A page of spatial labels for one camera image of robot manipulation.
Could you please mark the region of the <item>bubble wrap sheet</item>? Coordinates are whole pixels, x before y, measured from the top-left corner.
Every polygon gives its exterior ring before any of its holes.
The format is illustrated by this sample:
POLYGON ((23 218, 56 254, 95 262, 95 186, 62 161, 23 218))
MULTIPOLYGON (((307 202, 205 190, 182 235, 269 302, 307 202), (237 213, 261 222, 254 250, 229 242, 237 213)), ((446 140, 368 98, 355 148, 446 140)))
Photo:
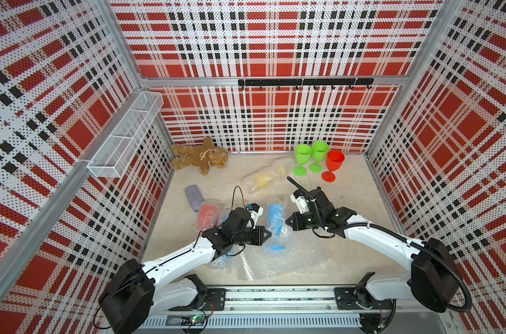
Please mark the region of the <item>bubble wrap sheet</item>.
POLYGON ((236 260, 238 279, 260 281, 286 274, 325 274, 332 260, 321 240, 312 234, 291 233, 283 246, 253 246, 236 260))

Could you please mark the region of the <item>light blue glass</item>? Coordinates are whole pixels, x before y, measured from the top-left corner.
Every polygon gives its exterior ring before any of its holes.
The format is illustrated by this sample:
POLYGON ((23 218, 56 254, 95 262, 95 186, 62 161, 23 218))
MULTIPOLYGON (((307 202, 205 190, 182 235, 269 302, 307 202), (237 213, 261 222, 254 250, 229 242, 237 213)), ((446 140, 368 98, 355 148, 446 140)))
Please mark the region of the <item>light blue glass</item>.
POLYGON ((264 243, 264 248, 268 257, 282 256, 286 251, 289 239, 288 226, 285 224, 286 207, 287 201, 276 196, 267 201, 266 228, 271 232, 271 237, 264 243))

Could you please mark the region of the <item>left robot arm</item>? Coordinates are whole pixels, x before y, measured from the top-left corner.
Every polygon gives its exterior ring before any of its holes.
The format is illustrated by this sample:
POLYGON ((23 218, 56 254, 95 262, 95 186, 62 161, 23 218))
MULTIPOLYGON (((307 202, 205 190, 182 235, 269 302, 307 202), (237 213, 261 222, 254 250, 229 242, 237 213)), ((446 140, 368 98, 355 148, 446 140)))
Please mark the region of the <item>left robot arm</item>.
POLYGON ((201 231, 196 240, 167 256, 123 263, 98 299, 109 329, 133 333, 153 313, 176 307, 200 309, 208 289, 190 271, 229 256, 235 245, 261 246, 271 233, 258 225, 262 207, 253 203, 229 213, 222 224, 201 231))

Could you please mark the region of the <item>green wine glass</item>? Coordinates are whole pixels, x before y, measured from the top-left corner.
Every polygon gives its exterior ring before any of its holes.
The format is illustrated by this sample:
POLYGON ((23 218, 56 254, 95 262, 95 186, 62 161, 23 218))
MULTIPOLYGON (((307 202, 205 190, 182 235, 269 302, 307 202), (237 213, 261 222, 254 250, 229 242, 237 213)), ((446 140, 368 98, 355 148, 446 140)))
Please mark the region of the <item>green wine glass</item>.
POLYGON ((320 162, 327 157, 329 152, 329 146, 323 141, 317 141, 312 145, 312 160, 314 163, 309 165, 309 169, 313 173, 320 173, 322 171, 322 166, 320 162))
POLYGON ((293 174, 297 177, 302 177, 307 174, 307 169, 304 167, 309 162, 312 156, 313 149, 306 144, 298 145, 295 148, 295 160, 297 166, 293 169, 293 174))

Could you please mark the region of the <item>red glass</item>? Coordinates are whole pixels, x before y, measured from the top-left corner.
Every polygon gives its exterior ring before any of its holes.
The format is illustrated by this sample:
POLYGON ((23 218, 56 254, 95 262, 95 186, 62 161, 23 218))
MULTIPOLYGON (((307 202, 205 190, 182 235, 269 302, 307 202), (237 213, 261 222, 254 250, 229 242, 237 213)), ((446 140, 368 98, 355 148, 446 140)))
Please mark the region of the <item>red glass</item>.
POLYGON ((325 182, 334 182, 336 180, 334 172, 340 169, 345 160, 346 156, 342 152, 338 150, 329 151, 326 158, 327 171, 322 174, 322 179, 325 182))

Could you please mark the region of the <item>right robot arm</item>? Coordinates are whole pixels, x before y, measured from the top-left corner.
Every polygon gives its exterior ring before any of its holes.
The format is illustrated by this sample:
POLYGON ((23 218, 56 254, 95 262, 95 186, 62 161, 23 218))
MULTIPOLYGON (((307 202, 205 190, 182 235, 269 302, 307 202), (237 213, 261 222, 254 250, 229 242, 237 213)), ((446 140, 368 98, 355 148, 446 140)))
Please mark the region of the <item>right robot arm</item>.
POLYGON ((375 302, 399 299, 418 301, 436 313, 468 313, 472 309, 470 290, 441 241, 398 234, 352 209, 336 208, 321 188, 307 191, 293 178, 288 180, 297 188, 290 197, 297 211, 286 220, 292 230, 312 230, 321 239, 341 237, 358 242, 405 269, 400 274, 368 272, 355 286, 351 302, 363 309, 371 309, 375 302))

